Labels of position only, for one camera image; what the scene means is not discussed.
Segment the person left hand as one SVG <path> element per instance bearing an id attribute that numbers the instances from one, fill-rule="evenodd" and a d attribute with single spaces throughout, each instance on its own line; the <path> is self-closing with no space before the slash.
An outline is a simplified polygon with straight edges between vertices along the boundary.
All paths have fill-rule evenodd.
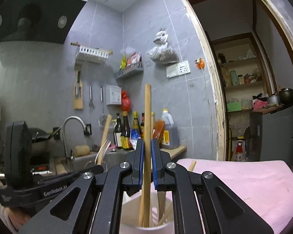
<path id="1" fill-rule="evenodd" d="M 28 222 L 31 217 L 17 208 L 7 208 L 0 204 L 0 218 L 12 233 L 18 233 L 20 228 Z"/>

